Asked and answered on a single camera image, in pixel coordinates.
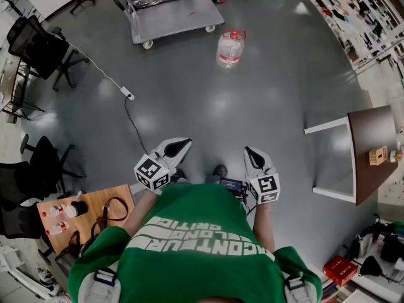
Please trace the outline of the black bag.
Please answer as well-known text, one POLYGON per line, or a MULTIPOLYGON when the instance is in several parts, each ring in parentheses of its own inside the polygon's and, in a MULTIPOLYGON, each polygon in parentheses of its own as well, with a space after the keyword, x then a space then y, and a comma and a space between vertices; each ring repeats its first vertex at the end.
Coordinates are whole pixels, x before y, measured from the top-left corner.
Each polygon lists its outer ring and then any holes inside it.
POLYGON ((404 260, 404 243, 398 240, 396 235, 387 235, 383 239, 384 245, 381 250, 381 258, 390 263, 404 260))

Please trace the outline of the dark brown table white legs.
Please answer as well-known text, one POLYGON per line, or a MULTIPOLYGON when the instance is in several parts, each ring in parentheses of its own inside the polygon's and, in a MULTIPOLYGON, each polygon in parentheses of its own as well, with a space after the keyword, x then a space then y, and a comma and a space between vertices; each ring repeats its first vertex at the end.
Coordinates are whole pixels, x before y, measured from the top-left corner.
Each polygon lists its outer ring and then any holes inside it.
POLYGON ((389 105, 357 112, 326 122, 311 128, 305 128, 305 134, 345 126, 349 135, 350 156, 352 161, 353 193, 314 186, 317 194, 360 205, 392 175, 398 168, 397 162, 383 160, 378 165, 371 164, 369 152, 382 149, 389 158, 390 151, 397 150, 396 129, 389 105))

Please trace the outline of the small black monitor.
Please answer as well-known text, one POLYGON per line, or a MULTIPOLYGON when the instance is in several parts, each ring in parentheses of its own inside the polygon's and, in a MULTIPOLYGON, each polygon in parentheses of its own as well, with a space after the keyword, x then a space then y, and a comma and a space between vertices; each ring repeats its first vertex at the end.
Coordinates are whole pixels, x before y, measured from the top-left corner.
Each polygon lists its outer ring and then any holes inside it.
POLYGON ((221 178, 220 185, 232 193, 235 197, 242 197, 243 195, 243 183, 242 181, 221 178))

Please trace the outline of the white shelf of assorted goods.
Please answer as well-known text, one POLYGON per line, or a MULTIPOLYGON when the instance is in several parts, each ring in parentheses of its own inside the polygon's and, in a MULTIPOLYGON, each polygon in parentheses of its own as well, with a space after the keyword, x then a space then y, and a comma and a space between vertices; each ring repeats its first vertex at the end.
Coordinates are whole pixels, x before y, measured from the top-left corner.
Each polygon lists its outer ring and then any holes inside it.
POLYGON ((310 0, 356 73, 388 61, 404 78, 404 15, 390 0, 310 0))

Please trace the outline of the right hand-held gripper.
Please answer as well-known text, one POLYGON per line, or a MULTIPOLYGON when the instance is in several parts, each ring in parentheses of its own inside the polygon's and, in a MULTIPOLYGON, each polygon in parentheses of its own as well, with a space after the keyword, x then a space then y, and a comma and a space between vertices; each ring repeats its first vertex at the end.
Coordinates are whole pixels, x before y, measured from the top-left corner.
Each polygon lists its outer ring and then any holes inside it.
POLYGON ((279 175, 272 169, 270 156, 262 150, 246 146, 243 151, 245 177, 257 204, 277 201, 280 195, 279 175), (251 177, 255 170, 267 171, 251 177))

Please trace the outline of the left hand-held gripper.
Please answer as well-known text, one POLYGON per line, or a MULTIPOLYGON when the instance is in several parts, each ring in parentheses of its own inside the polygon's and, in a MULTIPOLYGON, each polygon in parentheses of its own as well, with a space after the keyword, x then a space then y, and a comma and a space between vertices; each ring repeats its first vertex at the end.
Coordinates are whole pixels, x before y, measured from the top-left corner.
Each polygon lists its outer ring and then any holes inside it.
POLYGON ((137 181, 156 195, 161 195, 191 149, 191 138, 176 137, 164 140, 157 150, 143 155, 134 168, 137 181))

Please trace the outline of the clear water jug red cap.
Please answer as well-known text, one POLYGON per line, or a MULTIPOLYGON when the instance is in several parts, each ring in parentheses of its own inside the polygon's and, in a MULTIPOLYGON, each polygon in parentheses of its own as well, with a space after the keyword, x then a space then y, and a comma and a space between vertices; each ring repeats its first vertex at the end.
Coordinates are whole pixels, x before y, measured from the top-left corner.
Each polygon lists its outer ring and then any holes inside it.
POLYGON ((245 30, 223 32, 218 41, 217 64, 223 68, 236 66, 244 50, 245 40, 245 30))

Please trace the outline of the black pouch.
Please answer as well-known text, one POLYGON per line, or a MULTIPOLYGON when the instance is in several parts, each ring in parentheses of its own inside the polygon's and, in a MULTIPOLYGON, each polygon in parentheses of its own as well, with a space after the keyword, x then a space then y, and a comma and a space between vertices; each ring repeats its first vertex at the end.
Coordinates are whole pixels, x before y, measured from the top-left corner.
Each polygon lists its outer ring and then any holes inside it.
POLYGON ((368 256, 360 267, 360 275, 382 276, 383 270, 374 256, 368 256))

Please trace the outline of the small wooden table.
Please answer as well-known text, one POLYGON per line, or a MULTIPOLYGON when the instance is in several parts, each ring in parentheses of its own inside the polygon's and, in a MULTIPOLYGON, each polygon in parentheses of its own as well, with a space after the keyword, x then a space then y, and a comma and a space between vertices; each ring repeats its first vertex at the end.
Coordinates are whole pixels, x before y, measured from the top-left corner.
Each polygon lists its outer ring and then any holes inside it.
MULTIPOLYGON (((79 217, 69 218, 65 213, 58 216, 42 216, 42 212, 49 212, 53 206, 70 205, 76 197, 57 199, 54 201, 37 203, 37 209, 44 229, 52 232, 52 227, 57 223, 67 222, 69 228, 60 234, 50 234, 48 239, 52 244, 56 255, 60 254, 63 249, 68 247, 69 240, 73 232, 80 233, 80 242, 85 243, 91 236, 91 229, 96 222, 97 217, 101 217, 103 207, 106 202, 113 197, 121 198, 128 207, 128 216, 134 210, 135 204, 131 196, 129 186, 127 184, 95 191, 88 194, 82 194, 79 200, 84 201, 88 206, 88 212, 79 217)), ((108 218, 121 218, 125 214, 125 207, 114 199, 110 202, 108 218)))

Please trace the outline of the person's left forearm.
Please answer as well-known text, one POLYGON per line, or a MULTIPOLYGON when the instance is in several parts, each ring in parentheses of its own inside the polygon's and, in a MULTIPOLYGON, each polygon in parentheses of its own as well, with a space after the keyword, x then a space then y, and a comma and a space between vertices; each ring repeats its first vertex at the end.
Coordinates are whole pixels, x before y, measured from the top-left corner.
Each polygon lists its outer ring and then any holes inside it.
POLYGON ((123 229, 130 237, 133 237, 141 228, 145 218, 155 206, 158 196, 149 190, 145 190, 138 204, 123 225, 123 229))

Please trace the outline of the black office chair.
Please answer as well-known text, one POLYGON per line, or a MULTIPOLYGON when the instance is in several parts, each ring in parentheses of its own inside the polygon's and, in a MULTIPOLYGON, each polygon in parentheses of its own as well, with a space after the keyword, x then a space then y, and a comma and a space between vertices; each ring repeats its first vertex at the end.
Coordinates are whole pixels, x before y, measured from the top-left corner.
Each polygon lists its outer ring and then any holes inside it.
POLYGON ((68 196, 64 186, 63 175, 84 179, 85 174, 78 175, 64 169, 69 151, 74 149, 70 144, 62 157, 58 157, 57 149, 50 140, 43 136, 36 146, 28 144, 29 136, 25 135, 20 151, 30 150, 31 159, 27 162, 0 163, 0 205, 11 211, 29 199, 44 200, 56 194, 61 188, 62 197, 68 196))
POLYGON ((78 49, 71 47, 61 32, 54 27, 47 31, 36 16, 19 17, 7 34, 8 52, 19 57, 32 68, 31 74, 47 80, 57 72, 52 89, 58 91, 57 84, 62 76, 68 85, 75 88, 71 82, 69 68, 81 63, 88 63, 87 57, 72 59, 79 54, 78 49))
POLYGON ((39 249, 38 253, 46 263, 51 263, 48 256, 54 252, 53 246, 45 233, 36 204, 17 206, 7 211, 0 202, 0 235, 7 239, 42 239, 48 249, 45 252, 39 249))

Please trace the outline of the grey platform trolley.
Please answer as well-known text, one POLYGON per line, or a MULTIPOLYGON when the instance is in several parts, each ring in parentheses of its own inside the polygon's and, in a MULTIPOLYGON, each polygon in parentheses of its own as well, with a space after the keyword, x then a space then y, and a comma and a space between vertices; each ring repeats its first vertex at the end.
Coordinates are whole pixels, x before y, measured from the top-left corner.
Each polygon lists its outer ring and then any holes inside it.
POLYGON ((129 20, 132 43, 144 49, 162 37, 200 28, 212 32, 225 23, 212 0, 175 0, 142 9, 135 9, 128 0, 114 2, 129 20))

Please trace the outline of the red label plastic bottle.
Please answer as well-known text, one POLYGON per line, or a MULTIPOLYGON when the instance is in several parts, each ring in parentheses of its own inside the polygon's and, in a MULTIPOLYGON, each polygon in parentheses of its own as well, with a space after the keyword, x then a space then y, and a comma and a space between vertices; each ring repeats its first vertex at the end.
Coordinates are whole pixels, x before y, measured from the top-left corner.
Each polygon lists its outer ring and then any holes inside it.
POLYGON ((62 221, 59 223, 56 223, 54 225, 51 225, 48 229, 45 230, 46 235, 57 235, 61 234, 69 228, 69 224, 67 221, 62 221))
POLYGON ((65 205, 51 206, 47 211, 41 213, 42 217, 57 217, 66 211, 65 205))

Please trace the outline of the black cup white lid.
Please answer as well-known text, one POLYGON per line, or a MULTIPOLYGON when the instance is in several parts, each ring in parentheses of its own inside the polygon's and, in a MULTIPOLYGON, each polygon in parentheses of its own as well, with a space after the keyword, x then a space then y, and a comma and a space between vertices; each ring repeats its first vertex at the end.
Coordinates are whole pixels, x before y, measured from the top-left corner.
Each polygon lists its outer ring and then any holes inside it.
POLYGON ((72 201, 66 206, 64 212, 69 218, 75 218, 86 214, 88 206, 84 201, 72 201))

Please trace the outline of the wooden desk black legs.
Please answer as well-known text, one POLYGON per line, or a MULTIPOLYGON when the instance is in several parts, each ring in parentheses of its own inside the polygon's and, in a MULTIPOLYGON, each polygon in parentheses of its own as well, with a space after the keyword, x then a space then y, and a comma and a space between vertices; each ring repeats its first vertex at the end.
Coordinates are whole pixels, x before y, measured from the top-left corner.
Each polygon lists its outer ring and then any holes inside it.
POLYGON ((19 57, 8 55, 1 60, 0 112, 28 121, 27 110, 44 112, 25 98, 31 76, 38 77, 19 57))

